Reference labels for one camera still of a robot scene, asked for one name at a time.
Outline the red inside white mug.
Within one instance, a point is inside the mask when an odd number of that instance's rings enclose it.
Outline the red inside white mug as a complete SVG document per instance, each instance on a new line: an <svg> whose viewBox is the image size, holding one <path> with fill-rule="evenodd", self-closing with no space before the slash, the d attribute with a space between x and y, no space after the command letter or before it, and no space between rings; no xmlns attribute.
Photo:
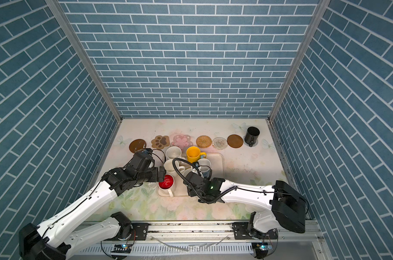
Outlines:
<svg viewBox="0 0 393 260"><path fill-rule="evenodd" d="M167 174L162 182L158 183L158 195L161 197L174 197L174 192L176 191L176 181L175 178Z"/></svg>

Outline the dark brown glossy round coaster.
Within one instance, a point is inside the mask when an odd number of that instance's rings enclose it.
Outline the dark brown glossy round coaster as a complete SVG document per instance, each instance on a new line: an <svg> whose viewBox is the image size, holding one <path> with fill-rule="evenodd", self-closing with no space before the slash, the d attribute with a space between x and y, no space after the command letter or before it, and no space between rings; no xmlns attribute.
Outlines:
<svg viewBox="0 0 393 260"><path fill-rule="evenodd" d="M132 153L142 151L146 147L147 147L147 143L143 139L136 139L129 144L129 150Z"/></svg>

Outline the light blue mug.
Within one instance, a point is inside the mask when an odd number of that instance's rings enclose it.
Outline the light blue mug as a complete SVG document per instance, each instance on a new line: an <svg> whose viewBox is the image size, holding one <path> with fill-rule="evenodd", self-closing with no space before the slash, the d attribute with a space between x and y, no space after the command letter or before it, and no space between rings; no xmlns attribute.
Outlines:
<svg viewBox="0 0 393 260"><path fill-rule="evenodd" d="M199 169L204 178L209 178L211 176L211 162L206 158L201 158L198 160Z"/></svg>

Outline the brown paw shaped coaster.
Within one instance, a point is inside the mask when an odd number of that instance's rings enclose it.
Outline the brown paw shaped coaster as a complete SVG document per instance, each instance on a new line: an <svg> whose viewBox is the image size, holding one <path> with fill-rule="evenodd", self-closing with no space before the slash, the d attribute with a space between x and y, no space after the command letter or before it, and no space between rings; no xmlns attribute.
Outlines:
<svg viewBox="0 0 393 260"><path fill-rule="evenodd" d="M152 141L151 141L152 147L155 149L164 149L165 147L169 147L171 142L169 139L169 136L167 135L157 135Z"/></svg>

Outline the beige serving tray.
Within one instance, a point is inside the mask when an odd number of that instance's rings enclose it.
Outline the beige serving tray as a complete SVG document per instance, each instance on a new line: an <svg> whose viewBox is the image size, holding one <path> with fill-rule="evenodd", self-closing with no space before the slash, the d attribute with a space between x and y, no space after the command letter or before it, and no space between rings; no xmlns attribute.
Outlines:
<svg viewBox="0 0 393 260"><path fill-rule="evenodd" d="M225 178L224 174L224 157L220 153L208 153L207 159L211 162L212 178ZM172 197L187 197L187 187L183 183L183 179L174 171L167 172L174 178L174 186L176 187L172 192ZM170 197L168 191L163 191L161 188L157 188L157 194L160 197Z"/></svg>

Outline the yellow mug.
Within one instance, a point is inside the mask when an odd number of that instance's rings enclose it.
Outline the yellow mug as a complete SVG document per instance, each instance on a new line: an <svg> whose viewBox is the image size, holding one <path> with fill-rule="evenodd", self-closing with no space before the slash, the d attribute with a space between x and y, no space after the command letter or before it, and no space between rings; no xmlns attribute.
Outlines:
<svg viewBox="0 0 393 260"><path fill-rule="evenodd" d="M202 152L200 148L191 146L186 151L187 161L190 163L196 163L200 159L206 158L207 154Z"/></svg>

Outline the pink flower coaster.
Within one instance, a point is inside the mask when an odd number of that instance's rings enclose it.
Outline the pink flower coaster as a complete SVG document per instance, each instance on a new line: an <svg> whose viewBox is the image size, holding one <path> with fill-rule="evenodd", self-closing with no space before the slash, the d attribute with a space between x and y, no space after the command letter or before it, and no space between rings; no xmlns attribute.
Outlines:
<svg viewBox="0 0 393 260"><path fill-rule="evenodd" d="M193 146L193 142L191 141L190 135L178 134L173 137L171 146L179 147L182 151L185 151L189 147Z"/></svg>

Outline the brown wooden round coaster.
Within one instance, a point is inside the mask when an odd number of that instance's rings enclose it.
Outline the brown wooden round coaster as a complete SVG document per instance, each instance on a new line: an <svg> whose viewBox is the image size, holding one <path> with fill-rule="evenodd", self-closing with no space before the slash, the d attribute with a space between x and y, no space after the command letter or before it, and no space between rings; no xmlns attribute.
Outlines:
<svg viewBox="0 0 393 260"><path fill-rule="evenodd" d="M244 141L241 136L237 134L231 134L227 138L227 144L232 148L240 148L242 147Z"/></svg>

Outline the black mug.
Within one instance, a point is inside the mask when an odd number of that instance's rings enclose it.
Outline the black mug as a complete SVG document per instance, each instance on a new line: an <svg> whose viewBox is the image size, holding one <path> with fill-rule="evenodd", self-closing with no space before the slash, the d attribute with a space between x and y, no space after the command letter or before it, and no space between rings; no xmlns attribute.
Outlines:
<svg viewBox="0 0 393 260"><path fill-rule="evenodd" d="M244 137L245 144L247 144L249 147L253 147L257 143L259 135L260 130L258 128L253 126L249 127Z"/></svg>

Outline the purple handle white mug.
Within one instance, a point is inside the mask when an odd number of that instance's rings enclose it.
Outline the purple handle white mug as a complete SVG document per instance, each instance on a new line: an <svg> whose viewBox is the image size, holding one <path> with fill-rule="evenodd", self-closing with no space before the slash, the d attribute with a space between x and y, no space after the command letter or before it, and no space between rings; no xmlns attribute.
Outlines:
<svg viewBox="0 0 393 260"><path fill-rule="evenodd" d="M186 177L189 173L197 173L197 170L196 169L194 169L194 168L189 168L189 169L186 169L184 172L183 172L183 176L184 177Z"/></svg>

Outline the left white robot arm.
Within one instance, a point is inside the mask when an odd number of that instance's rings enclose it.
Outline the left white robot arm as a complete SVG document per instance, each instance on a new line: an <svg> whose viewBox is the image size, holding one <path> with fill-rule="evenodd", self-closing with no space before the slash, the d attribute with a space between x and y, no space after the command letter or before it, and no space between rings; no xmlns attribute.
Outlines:
<svg viewBox="0 0 393 260"><path fill-rule="evenodd" d="M133 235L132 222L122 212L87 228L78 227L125 191L143 183L163 182L165 175L165 168L155 165L151 149L135 153L125 166L104 173L91 190L61 212L38 225L25 225L19 231L20 257L24 260L66 260L109 238L130 239Z"/></svg>

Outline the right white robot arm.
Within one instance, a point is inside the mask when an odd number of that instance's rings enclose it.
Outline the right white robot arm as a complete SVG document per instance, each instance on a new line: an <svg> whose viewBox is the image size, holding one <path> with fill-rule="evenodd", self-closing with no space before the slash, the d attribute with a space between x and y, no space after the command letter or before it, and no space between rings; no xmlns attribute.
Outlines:
<svg viewBox="0 0 393 260"><path fill-rule="evenodd" d="M223 178L203 178L190 172L183 179L190 197L200 203L240 203L261 208L251 213L245 232L252 238L264 239L274 229L303 234L306 221L306 199L288 183L255 186L238 184Z"/></svg>

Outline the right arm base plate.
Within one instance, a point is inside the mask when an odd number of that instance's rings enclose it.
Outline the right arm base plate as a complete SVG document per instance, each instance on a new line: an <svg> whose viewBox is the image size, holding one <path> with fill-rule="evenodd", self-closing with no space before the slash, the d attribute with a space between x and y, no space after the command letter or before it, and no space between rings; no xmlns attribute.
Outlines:
<svg viewBox="0 0 393 260"><path fill-rule="evenodd" d="M246 240L246 239L260 239L260 240L274 240L278 238L278 232L276 229L272 229L267 233L257 231L255 228L250 226L249 222L234 222L231 225L235 240Z"/></svg>

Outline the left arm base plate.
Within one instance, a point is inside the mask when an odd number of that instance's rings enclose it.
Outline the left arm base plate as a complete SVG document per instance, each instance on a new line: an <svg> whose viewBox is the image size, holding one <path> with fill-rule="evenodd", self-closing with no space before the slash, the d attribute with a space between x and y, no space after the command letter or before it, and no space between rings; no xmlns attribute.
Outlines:
<svg viewBox="0 0 393 260"><path fill-rule="evenodd" d="M130 225L122 225L120 230L112 238L107 241L144 241L147 237L148 223L133 223Z"/></svg>

